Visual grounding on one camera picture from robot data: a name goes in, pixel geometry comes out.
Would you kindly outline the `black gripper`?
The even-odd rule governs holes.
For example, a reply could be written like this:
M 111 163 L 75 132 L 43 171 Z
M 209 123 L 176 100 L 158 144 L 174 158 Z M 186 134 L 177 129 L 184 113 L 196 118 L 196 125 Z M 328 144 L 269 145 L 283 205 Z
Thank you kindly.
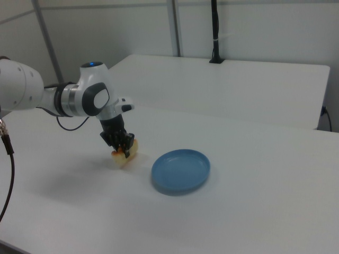
M 100 136 L 108 144 L 112 146 L 112 154 L 121 154 L 122 151 L 126 158 L 130 156 L 130 149 L 133 146 L 135 135 L 128 133 L 124 128 L 124 120 L 121 114 L 108 119 L 100 120 L 103 132 Z

